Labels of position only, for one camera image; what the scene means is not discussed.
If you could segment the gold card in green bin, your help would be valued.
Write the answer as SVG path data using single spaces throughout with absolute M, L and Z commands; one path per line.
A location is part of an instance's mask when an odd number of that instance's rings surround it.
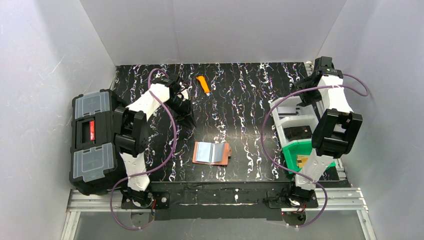
M 303 168 L 309 159 L 309 155 L 298 154 L 296 156 L 296 165 L 298 168 Z

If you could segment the aluminium frame rail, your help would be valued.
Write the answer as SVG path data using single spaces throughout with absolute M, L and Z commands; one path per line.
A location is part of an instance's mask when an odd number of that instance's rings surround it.
M 368 206 L 360 188 L 335 187 L 326 189 L 328 200 L 326 211 L 356 211 L 361 229 L 366 240 L 377 237 L 368 215 Z M 62 239 L 74 238 L 77 223 L 82 212 L 108 212 L 110 210 L 109 195 L 83 195 L 72 190 L 66 208 L 65 226 Z

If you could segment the orange utility knife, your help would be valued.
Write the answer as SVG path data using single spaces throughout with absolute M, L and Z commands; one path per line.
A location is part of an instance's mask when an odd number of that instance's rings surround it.
M 200 76 L 197 76 L 196 79 L 200 83 L 200 85 L 202 87 L 202 90 L 205 93 L 205 95 L 206 96 L 210 96 L 211 91 L 210 91 L 209 85 L 208 85 L 208 83 L 206 81 L 206 78 L 204 76 L 200 75 Z

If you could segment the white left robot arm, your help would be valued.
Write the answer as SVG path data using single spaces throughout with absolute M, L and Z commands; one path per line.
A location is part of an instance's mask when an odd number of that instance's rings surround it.
M 144 192 L 150 184 L 145 150 L 149 143 L 148 120 L 163 107 L 170 113 L 173 126 L 195 128 L 188 83 L 177 74 L 151 79 L 148 90 L 136 101 L 117 107 L 113 113 L 113 143 L 123 160 L 129 189 Z

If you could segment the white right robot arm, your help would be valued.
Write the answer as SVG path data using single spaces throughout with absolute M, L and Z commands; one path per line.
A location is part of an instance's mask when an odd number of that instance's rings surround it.
M 321 56 L 315 59 L 311 75 L 295 84 L 300 106 L 317 102 L 323 106 L 312 131 L 311 154 L 295 176 L 295 186 L 299 190 L 314 190 L 328 165 L 351 151 L 361 128 L 363 117 L 349 106 L 343 77 L 342 71 L 335 69 L 331 57 Z

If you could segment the green plastic bin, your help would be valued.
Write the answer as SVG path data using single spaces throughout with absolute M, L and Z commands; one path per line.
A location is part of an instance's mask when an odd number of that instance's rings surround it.
M 312 140 L 293 140 L 282 147 L 282 154 L 288 169 L 299 172 L 312 152 Z

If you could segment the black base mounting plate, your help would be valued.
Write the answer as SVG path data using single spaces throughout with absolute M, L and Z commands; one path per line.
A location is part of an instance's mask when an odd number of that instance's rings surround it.
M 121 208 L 153 208 L 155 220 L 282 219 L 287 181 L 152 182 L 145 193 L 124 193 Z

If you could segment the white plastic bin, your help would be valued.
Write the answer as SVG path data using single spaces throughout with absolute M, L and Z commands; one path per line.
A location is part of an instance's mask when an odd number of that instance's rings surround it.
M 282 103 L 278 103 L 282 98 L 272 101 L 269 106 L 274 108 L 271 117 L 277 131 L 281 148 L 294 140 L 312 140 L 312 133 L 319 123 L 322 110 L 322 102 L 313 103 L 308 106 L 298 106 L 301 103 L 299 96 L 291 96 Z M 296 107 L 298 114 L 289 116 L 279 116 L 277 107 Z

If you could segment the white credit card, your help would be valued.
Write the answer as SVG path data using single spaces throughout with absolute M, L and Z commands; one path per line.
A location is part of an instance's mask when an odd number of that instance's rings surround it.
M 276 110 L 279 116 L 296 116 L 298 114 L 297 108 L 294 106 L 278 106 Z

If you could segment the black toolbox with clear lids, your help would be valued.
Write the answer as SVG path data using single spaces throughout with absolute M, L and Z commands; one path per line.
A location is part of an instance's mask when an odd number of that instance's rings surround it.
M 105 195 L 126 177 L 113 143 L 113 113 L 127 103 L 110 89 L 72 99 L 69 182 L 83 195 Z

